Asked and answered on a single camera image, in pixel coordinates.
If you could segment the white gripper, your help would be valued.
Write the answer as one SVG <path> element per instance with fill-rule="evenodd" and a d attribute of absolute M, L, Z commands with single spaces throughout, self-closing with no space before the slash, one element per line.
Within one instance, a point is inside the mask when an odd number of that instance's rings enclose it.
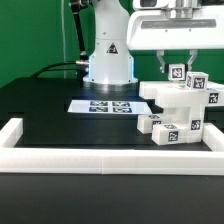
<path fill-rule="evenodd" d="M 224 48 L 224 9 L 196 10 L 191 19 L 168 19 L 162 10 L 142 10 L 130 17 L 130 50 L 157 50 L 161 73 L 166 73 L 164 50 L 190 50 L 185 71 L 192 70 L 196 49 Z"/>

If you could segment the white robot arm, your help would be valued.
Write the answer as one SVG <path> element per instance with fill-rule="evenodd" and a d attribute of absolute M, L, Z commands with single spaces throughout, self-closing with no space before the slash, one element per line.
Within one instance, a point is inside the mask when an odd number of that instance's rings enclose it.
<path fill-rule="evenodd" d="M 87 86 L 121 89 L 134 86 L 130 52 L 188 50 L 189 63 L 201 49 L 224 49 L 224 3 L 202 0 L 133 0 L 129 14 L 119 0 L 92 0 L 95 50 L 89 58 Z"/>

